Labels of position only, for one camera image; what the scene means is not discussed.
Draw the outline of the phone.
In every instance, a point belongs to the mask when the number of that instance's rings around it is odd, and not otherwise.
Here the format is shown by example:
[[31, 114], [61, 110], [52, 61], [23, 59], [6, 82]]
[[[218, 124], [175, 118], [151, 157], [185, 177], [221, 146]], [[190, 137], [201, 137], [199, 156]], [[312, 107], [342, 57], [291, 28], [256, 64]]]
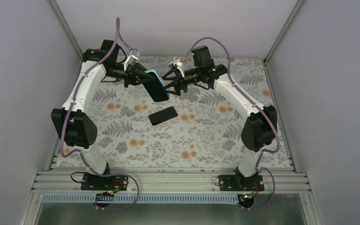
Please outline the phone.
[[160, 125], [176, 117], [178, 117], [178, 113], [173, 106], [154, 112], [148, 116], [152, 126]]
[[165, 89], [165, 85], [161, 76], [154, 69], [146, 70], [145, 73], [151, 75], [154, 80], [143, 84], [147, 93], [154, 102], [163, 102], [169, 100], [169, 94]]

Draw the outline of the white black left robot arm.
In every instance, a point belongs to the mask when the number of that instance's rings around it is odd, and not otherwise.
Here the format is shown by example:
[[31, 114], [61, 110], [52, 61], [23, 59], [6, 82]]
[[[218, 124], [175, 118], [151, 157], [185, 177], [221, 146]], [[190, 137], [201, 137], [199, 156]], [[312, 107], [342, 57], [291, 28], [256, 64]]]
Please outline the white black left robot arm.
[[139, 85], [141, 78], [152, 81], [137, 63], [140, 53], [130, 48], [124, 62], [118, 62], [120, 46], [117, 41], [104, 40], [99, 49], [88, 49], [82, 56], [77, 81], [61, 108], [54, 108], [51, 118], [60, 140], [60, 155], [68, 158], [77, 153], [86, 166], [87, 175], [94, 176], [93, 184], [105, 190], [112, 177], [108, 163], [96, 144], [98, 128], [88, 116], [99, 84], [105, 77], [124, 81], [125, 86]]

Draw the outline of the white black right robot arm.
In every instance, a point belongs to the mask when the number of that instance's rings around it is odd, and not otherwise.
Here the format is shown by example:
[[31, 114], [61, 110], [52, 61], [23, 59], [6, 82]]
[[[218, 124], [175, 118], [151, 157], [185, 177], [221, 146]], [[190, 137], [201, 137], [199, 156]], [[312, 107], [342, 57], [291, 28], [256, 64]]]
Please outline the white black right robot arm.
[[189, 51], [193, 57], [194, 68], [185, 70], [181, 59], [174, 58], [169, 64], [169, 71], [163, 80], [170, 94], [180, 95], [188, 86], [199, 82], [208, 85], [228, 100], [245, 120], [240, 138], [247, 148], [241, 162], [235, 169], [235, 185], [241, 191], [248, 190], [259, 175], [259, 163], [264, 147], [277, 141], [277, 147], [271, 153], [278, 152], [278, 117], [274, 106], [264, 106], [248, 94], [230, 74], [228, 66], [215, 64], [207, 46], [202, 45]]

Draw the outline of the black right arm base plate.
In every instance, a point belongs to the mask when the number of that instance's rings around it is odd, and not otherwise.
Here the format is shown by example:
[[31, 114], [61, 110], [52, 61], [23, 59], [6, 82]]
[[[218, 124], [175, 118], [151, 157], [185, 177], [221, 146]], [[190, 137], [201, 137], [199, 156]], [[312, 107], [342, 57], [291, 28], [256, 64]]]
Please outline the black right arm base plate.
[[248, 178], [237, 175], [219, 175], [218, 185], [220, 191], [264, 191], [264, 182], [261, 175], [254, 175]]

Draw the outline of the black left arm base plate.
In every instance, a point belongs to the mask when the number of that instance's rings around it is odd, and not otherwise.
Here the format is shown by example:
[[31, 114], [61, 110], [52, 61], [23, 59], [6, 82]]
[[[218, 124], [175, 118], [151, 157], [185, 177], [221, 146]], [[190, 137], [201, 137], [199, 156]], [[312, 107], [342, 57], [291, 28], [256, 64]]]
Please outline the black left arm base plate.
[[128, 176], [101, 177], [93, 174], [84, 174], [81, 182], [81, 190], [96, 191], [126, 191]]

